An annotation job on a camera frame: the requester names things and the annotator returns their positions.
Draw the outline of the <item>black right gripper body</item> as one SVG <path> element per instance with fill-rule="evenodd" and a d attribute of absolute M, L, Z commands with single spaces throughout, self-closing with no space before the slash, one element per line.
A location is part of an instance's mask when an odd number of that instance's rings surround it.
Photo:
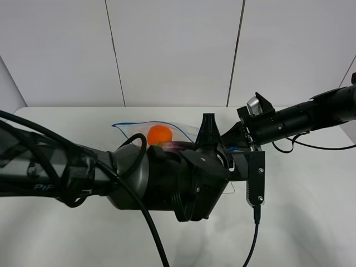
<path fill-rule="evenodd" d="M 247 144 L 253 151 L 261 151 L 261 133 L 267 124 L 267 119 L 273 119 L 276 113 L 272 104 L 258 92 L 255 96 L 259 99 L 263 113 L 258 116 L 251 116 L 247 106 L 237 109 L 240 122 L 243 124 Z"/>

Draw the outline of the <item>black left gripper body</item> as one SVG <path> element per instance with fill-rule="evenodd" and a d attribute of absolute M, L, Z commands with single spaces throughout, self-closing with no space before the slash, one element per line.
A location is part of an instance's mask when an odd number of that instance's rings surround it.
<path fill-rule="evenodd" d="M 229 182 L 244 181 L 231 157 L 228 165 L 207 152 L 147 150 L 149 179 L 147 209 L 172 211 L 179 222 L 208 219 Z"/>

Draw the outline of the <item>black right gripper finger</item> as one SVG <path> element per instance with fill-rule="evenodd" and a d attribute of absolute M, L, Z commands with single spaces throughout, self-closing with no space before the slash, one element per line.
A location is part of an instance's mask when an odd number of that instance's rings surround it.
<path fill-rule="evenodd" d="M 237 122 L 230 130 L 221 136 L 225 147 L 246 147 L 246 137 L 243 124 Z"/>

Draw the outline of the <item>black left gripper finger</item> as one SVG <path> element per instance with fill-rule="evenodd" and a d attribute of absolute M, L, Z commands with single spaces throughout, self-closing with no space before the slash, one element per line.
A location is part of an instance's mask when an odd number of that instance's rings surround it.
<path fill-rule="evenodd" d="M 221 136 L 215 121 L 215 114 L 204 113 L 194 149 L 215 151 L 218 145 L 221 145 Z"/>

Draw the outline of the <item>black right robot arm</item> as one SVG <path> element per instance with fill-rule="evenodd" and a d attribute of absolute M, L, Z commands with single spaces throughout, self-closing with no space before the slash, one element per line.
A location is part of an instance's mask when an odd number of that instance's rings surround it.
<path fill-rule="evenodd" d="M 225 147 L 261 146 L 355 120 L 355 73 L 351 86 L 336 88 L 309 101 L 275 110 L 261 94 L 237 109 L 240 121 L 222 135 Z"/>

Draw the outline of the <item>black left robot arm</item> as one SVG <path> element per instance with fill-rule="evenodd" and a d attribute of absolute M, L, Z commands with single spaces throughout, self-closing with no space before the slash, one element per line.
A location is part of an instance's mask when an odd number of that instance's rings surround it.
<path fill-rule="evenodd" d="M 69 207 L 89 196 L 120 210 L 172 211 L 179 221 L 207 219 L 243 167 L 206 113 L 194 142 L 151 145 L 142 133 L 115 151 L 75 144 L 34 122 L 1 112 L 1 196 L 52 197 Z"/>

